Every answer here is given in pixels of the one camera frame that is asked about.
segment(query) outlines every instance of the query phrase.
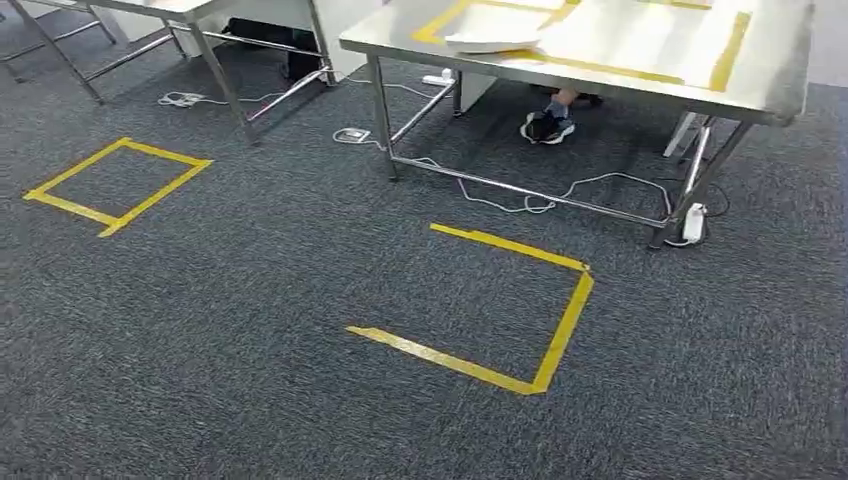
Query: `yellow tape square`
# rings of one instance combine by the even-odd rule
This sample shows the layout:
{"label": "yellow tape square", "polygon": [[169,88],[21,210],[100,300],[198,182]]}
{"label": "yellow tape square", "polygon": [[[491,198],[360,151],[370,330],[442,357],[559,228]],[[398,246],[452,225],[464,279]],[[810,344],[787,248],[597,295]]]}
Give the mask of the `yellow tape square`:
{"label": "yellow tape square", "polygon": [[[85,205],[80,205],[78,203],[74,203],[69,200],[65,200],[63,198],[59,198],[47,193],[47,191],[51,188],[80,173],[81,171],[90,167],[102,158],[116,152],[120,148],[130,148],[132,150],[137,150],[139,152],[164,158],[166,160],[185,163],[186,165],[191,166],[191,168],[176,179],[172,180],[169,184],[159,189],[156,193],[148,197],[146,200],[130,209],[130,211],[128,211],[121,217],[113,217],[112,215],[99,212],[97,210],[94,210],[93,208],[86,207]],[[156,202],[163,199],[166,195],[176,190],[177,187],[179,187],[180,185],[200,173],[201,170],[208,167],[211,163],[211,160],[200,160],[179,153],[169,152],[167,150],[162,150],[161,148],[134,142],[129,137],[123,137],[117,142],[107,146],[103,150],[100,150],[99,152],[88,157],[82,162],[62,172],[53,179],[45,182],[34,190],[30,190],[29,192],[27,192],[26,195],[24,195],[23,198],[24,200],[37,200],[39,202],[46,203],[48,205],[53,205],[54,207],[61,208],[62,210],[66,210],[77,215],[82,215],[86,218],[90,218],[92,220],[103,223],[107,225],[107,228],[106,230],[100,232],[97,236],[101,238],[108,237],[119,229],[121,229],[122,227],[124,227],[126,224],[128,224],[130,221],[132,221],[132,219],[141,215],[142,212],[152,207]]]}
{"label": "yellow tape square", "polygon": [[533,395],[546,392],[551,384],[554,372],[556,372],[559,362],[565,353],[565,348],[568,346],[571,334],[577,326],[577,319],[580,317],[580,313],[583,311],[583,307],[586,305],[586,302],[589,299],[589,294],[591,293],[592,287],[595,283],[592,276],[589,275],[589,266],[583,262],[564,257],[562,255],[556,255],[535,247],[522,245],[511,240],[489,235],[488,233],[477,231],[468,232],[435,223],[430,225],[430,229],[459,238],[464,238],[466,240],[491,245],[497,248],[503,248],[505,250],[511,250],[516,253],[528,255],[580,272],[580,279],[577,281],[574,293],[572,293],[571,299],[565,307],[565,311],[562,314],[559,325],[554,332],[553,338],[548,345],[545,355],[542,357],[542,362],[536,371],[533,381],[526,382],[524,380],[504,375],[500,372],[482,367],[475,363],[439,352],[425,345],[420,345],[405,338],[398,337],[397,335],[380,330],[379,328],[349,326],[346,330],[351,333],[370,338],[371,340],[385,343],[410,355],[414,355],[418,358],[447,367],[451,370],[464,373],[477,378],[478,380],[497,385],[498,387],[505,388],[515,393]]}
{"label": "yellow tape square", "polygon": [[[466,10],[486,5],[510,8],[513,9],[516,14],[518,12],[545,13],[549,16],[548,19],[538,27],[541,30],[554,25],[557,22],[562,22],[571,15],[578,6],[591,1],[592,0],[457,0],[456,3],[447,10],[431,19],[419,30],[415,31],[412,34],[412,38],[422,43],[443,45],[445,40],[440,35],[442,29],[466,12]],[[669,7],[702,12],[710,12],[713,10],[712,2],[710,0],[634,0],[634,2],[666,5]],[[715,63],[707,64],[706,68],[708,71],[705,73],[700,71],[702,68],[694,61],[693,66],[687,67],[686,69],[687,74],[689,75],[697,73],[695,76],[697,80],[693,80],[689,77],[687,77],[689,78],[689,80],[687,80],[677,75],[668,74],[671,72],[658,73],[642,70],[635,66],[626,67],[596,63],[585,59],[568,58],[565,55],[544,54],[535,50],[503,52],[501,55],[504,58],[511,60],[565,65],[596,72],[639,78],[642,80],[650,80],[672,85],[686,85],[716,92],[725,92],[727,91],[727,86],[730,82],[730,76],[733,72],[736,58],[742,48],[742,42],[745,38],[745,34],[747,33],[751,23],[751,14],[746,12],[737,12],[729,17],[722,15],[722,18],[724,18],[727,22],[727,43],[725,45],[718,45],[716,44],[715,38],[705,38],[702,42],[705,45],[709,45],[709,48],[705,47],[702,49],[705,51],[713,51],[715,50],[713,46],[717,46],[718,51],[713,52],[716,55],[714,57]]]}

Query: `white sole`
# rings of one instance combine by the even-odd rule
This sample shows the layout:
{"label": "white sole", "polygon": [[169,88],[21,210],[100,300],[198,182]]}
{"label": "white sole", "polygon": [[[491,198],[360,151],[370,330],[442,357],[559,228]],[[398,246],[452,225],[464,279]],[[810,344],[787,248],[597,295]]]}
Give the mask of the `white sole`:
{"label": "white sole", "polygon": [[536,140],[533,140],[532,138],[530,138],[527,135],[527,125],[530,125],[530,122],[533,121],[533,115],[534,115],[533,112],[528,113],[527,118],[524,121],[524,124],[521,125],[521,127],[518,129],[518,132],[521,133],[521,136],[526,138],[533,145],[535,145],[537,143],[544,143],[545,145],[557,145],[559,143],[562,143],[562,141],[565,139],[565,137],[574,133],[574,130],[576,129],[575,128],[576,125],[572,124],[570,127],[566,128],[565,130],[560,132],[560,134],[556,138],[554,138],[552,140],[542,140],[541,142],[537,142]]}

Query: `white cable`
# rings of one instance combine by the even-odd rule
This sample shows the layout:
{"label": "white cable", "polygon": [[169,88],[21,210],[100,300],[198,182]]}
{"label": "white cable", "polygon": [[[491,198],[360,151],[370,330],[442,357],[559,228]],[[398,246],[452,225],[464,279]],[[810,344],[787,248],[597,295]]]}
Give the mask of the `white cable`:
{"label": "white cable", "polygon": [[[372,83],[371,80],[354,80],[353,78],[346,78],[345,80],[348,80],[348,81],[353,82],[353,83]],[[406,90],[407,92],[412,92],[412,93],[414,93],[414,94],[416,94],[420,97],[429,98],[431,100],[436,98],[436,95],[428,95],[426,93],[419,92],[418,90],[415,90],[414,88],[410,88],[410,87],[407,87],[406,85],[401,85],[399,83],[384,83],[383,86],[384,87],[390,87],[390,88],[402,88],[402,89]]]}
{"label": "white cable", "polygon": [[[377,142],[376,140],[368,140],[368,141],[359,142],[359,141],[342,140],[342,139],[338,138],[339,134],[344,132],[345,130],[347,130],[347,129],[343,128],[343,129],[337,130],[335,133],[333,133],[333,141],[338,142],[338,143],[348,144],[348,145],[373,144],[373,145],[376,145],[377,148],[379,148],[381,151],[383,151],[383,152],[386,151],[386,147],[382,146],[380,144],[380,142]],[[442,168],[442,166],[439,165],[438,162],[436,162],[435,160],[433,160],[430,157],[421,157],[421,158],[399,157],[399,158],[402,158],[402,159],[408,160],[408,161],[413,161],[413,162],[428,162],[435,167]],[[652,182],[650,180],[645,180],[644,178],[634,177],[633,175],[629,175],[629,174],[623,173],[623,172],[610,172],[610,173],[605,173],[603,175],[598,175],[597,177],[584,178],[583,180],[576,180],[576,181],[571,183],[571,186],[568,188],[568,191],[565,192],[564,194],[560,195],[559,198],[570,197],[574,193],[574,189],[577,188],[578,185],[582,185],[582,184],[585,184],[585,183],[597,182],[597,181],[604,180],[604,179],[610,178],[610,177],[622,177],[622,178],[626,178],[628,180],[633,180],[633,181],[643,183],[645,185],[656,188],[657,190],[662,192],[663,203],[665,204],[666,215],[671,216],[671,214],[672,214],[671,197],[669,197],[668,190],[666,190],[665,187],[663,187],[662,185],[660,185],[658,183]],[[531,207],[530,206],[530,199],[535,198],[535,197],[533,197],[532,195],[525,195],[524,196],[524,207],[523,208],[509,208],[509,207],[505,207],[505,206],[503,206],[499,203],[493,202],[491,200],[486,200],[484,198],[472,197],[471,195],[469,195],[468,190],[466,190],[465,182],[463,182],[461,178],[457,178],[456,183],[459,184],[459,189],[462,190],[462,196],[465,197],[466,200],[468,200],[470,202],[476,202],[476,203],[482,203],[484,205],[489,205],[490,207],[495,207],[498,210],[501,210],[501,211],[506,212],[506,213],[527,212],[527,213],[539,215],[539,214],[542,214],[542,213],[546,213],[550,210],[553,210],[557,206],[556,202],[548,201],[547,205],[544,205],[544,206],[541,206],[541,207]],[[666,240],[665,243],[672,246],[672,247],[682,248],[682,247],[688,247],[690,245],[694,245],[697,242],[687,241],[685,243],[675,243],[675,242]]]}
{"label": "white cable", "polygon": [[[327,70],[325,73],[334,73],[334,72],[340,73],[338,70]],[[298,80],[297,82],[295,82],[294,85],[289,87],[289,90],[291,90],[292,88],[298,87],[301,83],[304,82],[304,79],[308,78],[310,75],[311,74],[306,75],[303,78],[301,78],[300,80]],[[353,82],[353,83],[371,83],[371,80],[355,80],[353,78],[345,78],[345,80],[348,80],[348,81]],[[419,96],[424,97],[424,98],[433,99],[433,98],[436,97],[435,95],[428,95],[426,93],[419,92],[418,90],[415,90],[414,88],[410,88],[410,87],[407,87],[406,85],[401,85],[401,84],[398,84],[398,83],[386,83],[386,84],[383,84],[383,86],[389,87],[389,88],[402,88],[402,89],[406,90],[407,92],[414,93],[414,94],[419,95]],[[258,103],[258,102],[263,102],[263,101],[265,101],[265,99],[270,98],[270,97],[278,97],[280,95],[285,95],[285,93],[286,92],[274,92],[274,93],[265,94],[265,95],[263,95],[259,98],[239,98],[239,101],[240,102]],[[159,103],[159,105],[163,105],[163,106],[170,105],[170,106],[174,106],[174,107],[183,107],[183,108],[191,107],[192,105],[194,105],[196,103],[212,103],[214,105],[228,105],[227,102],[222,102],[220,100],[212,100],[210,98],[207,98],[206,95],[202,95],[202,94],[199,94],[199,93],[187,93],[187,92],[168,92],[165,95],[163,95],[162,98],[160,98],[157,103]]]}

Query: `power adapter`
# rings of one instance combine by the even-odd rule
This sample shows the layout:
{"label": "power adapter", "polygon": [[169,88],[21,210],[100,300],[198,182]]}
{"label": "power adapter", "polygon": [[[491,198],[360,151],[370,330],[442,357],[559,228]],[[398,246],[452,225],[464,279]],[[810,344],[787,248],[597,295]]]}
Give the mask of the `power adapter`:
{"label": "power adapter", "polygon": [[371,135],[370,130],[364,130],[361,128],[343,128],[335,133],[333,138],[341,143],[362,143],[365,141],[368,136]]}

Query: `black bag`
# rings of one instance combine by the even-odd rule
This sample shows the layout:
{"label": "black bag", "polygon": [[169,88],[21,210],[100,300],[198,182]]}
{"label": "black bag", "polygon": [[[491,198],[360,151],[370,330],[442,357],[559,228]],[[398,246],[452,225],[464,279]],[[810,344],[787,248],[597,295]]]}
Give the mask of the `black bag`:
{"label": "black bag", "polygon": [[[318,45],[315,35],[310,31],[298,30],[289,27],[281,27],[270,23],[255,22],[243,18],[231,18],[224,28],[224,32],[236,37],[262,40],[264,42],[281,43],[300,50],[317,52]],[[258,45],[242,44],[249,49],[260,49]],[[321,68],[321,59],[312,55],[302,53],[286,52],[287,61],[281,65],[283,76],[292,81],[298,81]]]}

